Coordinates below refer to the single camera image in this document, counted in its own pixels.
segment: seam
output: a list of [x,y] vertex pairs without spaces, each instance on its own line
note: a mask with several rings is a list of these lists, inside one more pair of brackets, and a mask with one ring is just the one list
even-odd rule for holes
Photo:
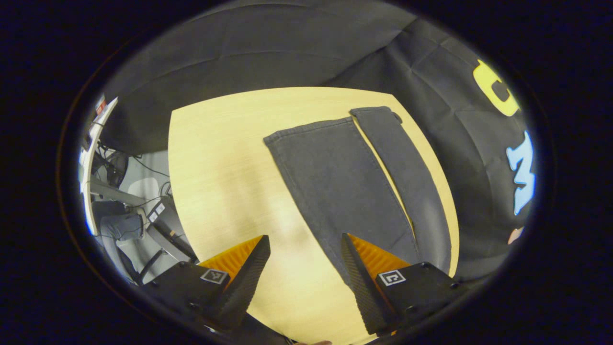
[[275,138],[269,139],[270,140],[269,143],[273,144],[273,143],[279,141],[282,138],[287,138],[287,137],[295,136],[295,135],[298,135],[298,134],[305,134],[305,133],[309,133],[309,132],[312,132],[312,131],[322,130],[324,128],[330,128],[330,127],[334,127],[334,126],[344,125],[345,123],[347,123],[347,122],[349,122],[351,120],[351,117],[340,118],[337,121],[339,121],[339,120],[344,120],[344,121],[339,122],[339,123],[333,123],[333,124],[330,124],[330,125],[325,125],[325,126],[317,127],[317,128],[312,128],[310,130],[299,131],[299,132],[296,132],[296,133],[283,133],[283,134],[281,134],[279,131],[277,131],[277,132],[274,132],[273,134],[271,134],[270,136],[268,136],[267,138],[270,138],[271,136],[275,136]]

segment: black cloth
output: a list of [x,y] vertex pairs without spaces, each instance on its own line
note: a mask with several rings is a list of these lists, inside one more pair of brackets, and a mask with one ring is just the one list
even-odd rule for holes
[[264,142],[302,217],[343,281],[341,234],[410,264],[421,261],[411,225],[351,117],[277,131]]
[[[506,117],[492,105],[474,81],[477,58],[495,65],[429,22],[378,1],[228,2],[168,30],[117,70],[102,90],[108,101],[120,100],[101,140],[133,154],[165,150],[174,109],[250,90],[325,86],[392,94],[441,163],[459,223],[458,274],[472,279],[491,272],[487,258],[508,252],[509,235],[531,209],[528,203],[514,214],[518,185],[506,158],[506,149],[530,132],[530,114],[520,109]],[[508,97],[506,84],[492,88],[501,100]],[[534,162],[538,154],[535,148]]]
[[388,107],[352,109],[360,128],[394,181],[413,231],[421,259],[445,273],[451,264],[451,240],[443,203],[419,151]]

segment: pant leg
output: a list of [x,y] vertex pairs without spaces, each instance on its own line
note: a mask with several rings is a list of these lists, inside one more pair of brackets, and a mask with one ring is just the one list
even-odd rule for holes
[[341,234],[408,263],[420,261],[410,224],[351,117],[277,131],[264,142],[302,217],[345,284]]

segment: chair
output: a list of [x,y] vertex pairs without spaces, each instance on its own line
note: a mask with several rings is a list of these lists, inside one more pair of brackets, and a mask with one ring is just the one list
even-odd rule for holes
[[117,246],[117,241],[128,241],[143,236],[143,219],[140,215],[125,210],[118,201],[96,201],[92,203],[94,221],[100,235],[96,238],[102,253],[117,270],[131,283],[143,285],[143,278],[157,259],[165,254],[160,249],[143,267],[141,272],[134,269],[132,260]]

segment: wooden table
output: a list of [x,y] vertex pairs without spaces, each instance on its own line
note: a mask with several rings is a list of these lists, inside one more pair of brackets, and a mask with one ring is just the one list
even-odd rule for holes
[[269,235],[270,258],[248,312],[297,341],[356,345],[376,336],[366,332],[353,293],[302,219],[263,138],[373,106],[388,106],[402,118],[402,127],[432,174],[449,224],[453,276],[459,236],[451,191],[425,136],[392,95],[348,88],[277,88],[209,99],[172,112],[170,180],[196,255],[206,260],[255,236]]

